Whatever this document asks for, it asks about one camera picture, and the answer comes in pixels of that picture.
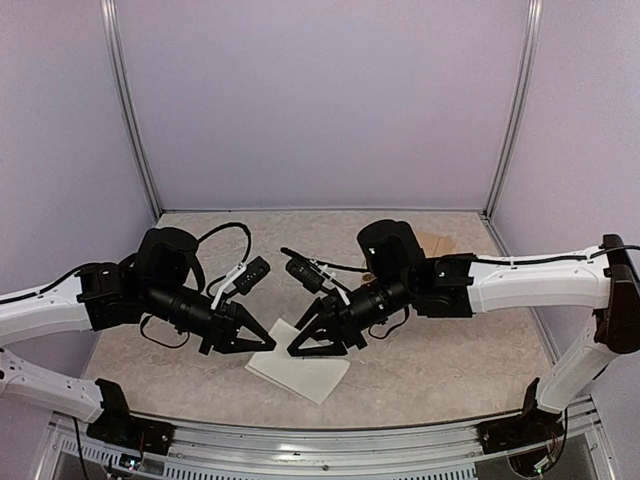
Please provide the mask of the cream lined letter paper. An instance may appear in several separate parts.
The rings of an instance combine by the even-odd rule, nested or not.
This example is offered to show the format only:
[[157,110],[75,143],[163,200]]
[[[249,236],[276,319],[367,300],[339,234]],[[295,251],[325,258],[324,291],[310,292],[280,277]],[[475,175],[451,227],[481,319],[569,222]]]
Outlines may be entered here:
[[276,340],[270,352],[254,353],[245,369],[269,383],[321,405],[346,375],[350,362],[330,358],[294,358],[286,347],[299,331],[279,318],[269,334]]

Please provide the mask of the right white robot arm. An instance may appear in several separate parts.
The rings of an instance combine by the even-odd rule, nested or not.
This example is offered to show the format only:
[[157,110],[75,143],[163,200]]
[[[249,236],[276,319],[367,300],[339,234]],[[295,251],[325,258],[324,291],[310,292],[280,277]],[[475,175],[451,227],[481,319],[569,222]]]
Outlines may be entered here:
[[589,308],[586,328],[552,370],[528,387],[522,413],[511,423],[512,436],[531,444],[614,359],[639,350],[639,276],[629,256],[632,246],[616,234],[556,255],[428,257],[407,222],[383,219],[364,227],[357,242],[372,281],[352,291],[337,286],[315,300],[295,325],[291,356],[363,349],[366,330],[408,308],[429,319],[514,308]]

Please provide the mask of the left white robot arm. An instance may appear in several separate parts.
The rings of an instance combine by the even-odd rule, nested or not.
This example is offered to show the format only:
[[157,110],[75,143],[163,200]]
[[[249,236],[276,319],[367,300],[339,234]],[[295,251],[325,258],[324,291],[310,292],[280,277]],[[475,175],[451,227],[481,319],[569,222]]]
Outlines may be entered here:
[[58,333],[137,325],[150,315],[199,337],[203,355],[274,350],[268,331],[232,299],[249,293],[269,273],[269,264],[261,257],[241,261],[209,298],[197,258],[200,244],[185,230],[152,228],[138,250],[118,263],[84,264],[49,285],[2,297],[2,395],[100,425],[127,445],[139,436],[140,424],[118,384],[69,377],[26,362],[7,347]]

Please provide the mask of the brown kraft envelope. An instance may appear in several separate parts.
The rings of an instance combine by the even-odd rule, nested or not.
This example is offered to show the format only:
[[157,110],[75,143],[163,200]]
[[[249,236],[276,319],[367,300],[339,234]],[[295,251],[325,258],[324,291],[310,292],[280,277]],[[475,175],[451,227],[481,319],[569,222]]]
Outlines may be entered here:
[[415,236],[426,257],[440,257],[457,253],[456,242],[451,236],[422,231],[416,231]]

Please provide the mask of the front aluminium rail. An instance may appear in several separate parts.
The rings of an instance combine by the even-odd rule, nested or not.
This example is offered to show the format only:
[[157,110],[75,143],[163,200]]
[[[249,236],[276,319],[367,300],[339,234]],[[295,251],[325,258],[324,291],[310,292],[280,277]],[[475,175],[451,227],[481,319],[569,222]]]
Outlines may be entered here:
[[283,429],[174,420],[163,454],[86,436],[53,417],[36,479],[613,479],[592,403],[569,409],[567,433],[512,450],[488,451],[479,429],[496,417],[409,427]]

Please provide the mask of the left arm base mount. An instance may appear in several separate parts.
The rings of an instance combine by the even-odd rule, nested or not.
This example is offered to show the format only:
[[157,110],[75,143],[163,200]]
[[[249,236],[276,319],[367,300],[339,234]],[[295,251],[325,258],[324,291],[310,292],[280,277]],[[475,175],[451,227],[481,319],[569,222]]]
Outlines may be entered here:
[[96,420],[87,422],[90,438],[140,453],[168,454],[176,429],[173,424],[133,415],[117,383],[97,379],[96,385],[102,395],[101,411]]

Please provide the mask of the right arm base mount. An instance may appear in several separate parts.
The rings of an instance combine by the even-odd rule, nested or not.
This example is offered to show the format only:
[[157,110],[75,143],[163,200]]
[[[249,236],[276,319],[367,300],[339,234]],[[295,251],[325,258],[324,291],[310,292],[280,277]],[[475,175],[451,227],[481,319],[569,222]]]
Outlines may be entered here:
[[549,441],[561,437],[566,428],[561,413],[549,413],[539,408],[536,393],[540,379],[527,387],[521,411],[498,420],[477,425],[479,441],[484,454],[492,454]]

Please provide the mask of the left aluminium frame post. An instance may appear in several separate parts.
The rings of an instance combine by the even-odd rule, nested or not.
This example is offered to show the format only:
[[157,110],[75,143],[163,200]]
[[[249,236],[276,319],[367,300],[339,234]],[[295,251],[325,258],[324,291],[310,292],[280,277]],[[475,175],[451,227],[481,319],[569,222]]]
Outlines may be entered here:
[[119,31],[117,5],[114,0],[101,0],[100,13],[106,40],[106,47],[114,77],[115,89],[120,105],[125,133],[131,148],[134,164],[138,172],[144,197],[152,218],[157,221],[164,210],[148,161],[131,88],[128,81],[123,42]]

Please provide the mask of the aluminium frame post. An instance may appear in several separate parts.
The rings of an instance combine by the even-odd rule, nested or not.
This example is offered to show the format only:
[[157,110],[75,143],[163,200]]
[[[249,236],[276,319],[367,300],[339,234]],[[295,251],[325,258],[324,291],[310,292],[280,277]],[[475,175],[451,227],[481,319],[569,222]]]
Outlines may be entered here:
[[496,215],[500,198],[506,185],[508,171],[518,140],[519,129],[526,109],[528,91],[539,41],[543,5],[544,2],[542,0],[530,0],[528,2],[523,43],[506,130],[501,143],[496,170],[483,209],[484,218],[488,223],[491,223]]
[[106,47],[114,77],[115,89],[120,105],[125,133],[131,148],[134,164],[138,172],[144,197],[152,218],[157,221],[164,210],[148,161],[131,88],[128,81],[123,42],[119,31],[117,5],[114,0],[101,0],[100,13],[106,40]]

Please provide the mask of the right aluminium frame post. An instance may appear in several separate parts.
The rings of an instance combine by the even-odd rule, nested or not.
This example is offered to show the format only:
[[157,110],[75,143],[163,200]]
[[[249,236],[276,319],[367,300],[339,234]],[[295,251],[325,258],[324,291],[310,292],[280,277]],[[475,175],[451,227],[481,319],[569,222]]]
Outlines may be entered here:
[[543,5],[544,2],[542,0],[530,0],[528,2],[523,43],[506,130],[501,143],[496,170],[483,209],[484,218],[488,223],[491,223],[496,215],[500,198],[506,185],[508,171],[518,140],[519,129],[526,109],[528,91],[539,41]]

